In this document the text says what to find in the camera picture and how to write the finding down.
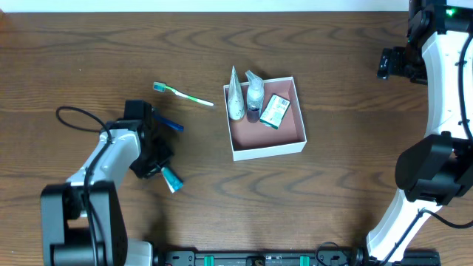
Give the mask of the small teal white toothpaste tube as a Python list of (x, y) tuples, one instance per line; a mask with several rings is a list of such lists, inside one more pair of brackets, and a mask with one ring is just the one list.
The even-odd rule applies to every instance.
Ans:
[(169, 167), (163, 167), (161, 169), (161, 174), (163, 175), (171, 193), (179, 191), (183, 187), (183, 182)]

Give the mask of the white squeeze tube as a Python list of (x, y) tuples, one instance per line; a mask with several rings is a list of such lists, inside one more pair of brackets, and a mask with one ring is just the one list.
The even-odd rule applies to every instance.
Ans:
[(241, 120), (245, 116), (245, 102), (242, 87), (235, 66), (232, 66), (227, 98), (228, 116), (232, 120)]

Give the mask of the clear bottle dark blue cap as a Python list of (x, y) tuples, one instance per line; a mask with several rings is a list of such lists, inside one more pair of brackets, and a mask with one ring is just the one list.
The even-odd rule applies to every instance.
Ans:
[(256, 123), (259, 121), (264, 103), (264, 82), (250, 70), (245, 74), (249, 82), (246, 99), (247, 119), (250, 123)]

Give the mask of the green white soap box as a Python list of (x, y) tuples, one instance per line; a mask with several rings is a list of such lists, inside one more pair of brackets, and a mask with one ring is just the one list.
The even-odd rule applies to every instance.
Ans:
[(273, 94), (259, 121), (268, 127), (278, 129), (289, 107), (289, 100)]

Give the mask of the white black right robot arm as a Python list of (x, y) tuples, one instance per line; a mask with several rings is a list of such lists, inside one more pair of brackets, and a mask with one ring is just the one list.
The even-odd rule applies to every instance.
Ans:
[(377, 76), (427, 87), (426, 132), (399, 156), (395, 196), (351, 265), (438, 265), (435, 252), (408, 245), (429, 218), (472, 188), (472, 3), (411, 1), (406, 37), (405, 46), (384, 49)]

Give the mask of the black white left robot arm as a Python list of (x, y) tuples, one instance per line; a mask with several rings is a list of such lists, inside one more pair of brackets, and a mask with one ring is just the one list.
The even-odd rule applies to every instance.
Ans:
[(154, 118), (105, 124), (83, 166), (41, 192), (45, 265), (153, 265), (153, 245), (130, 239), (117, 189), (128, 171), (141, 179), (166, 173), (172, 155)]

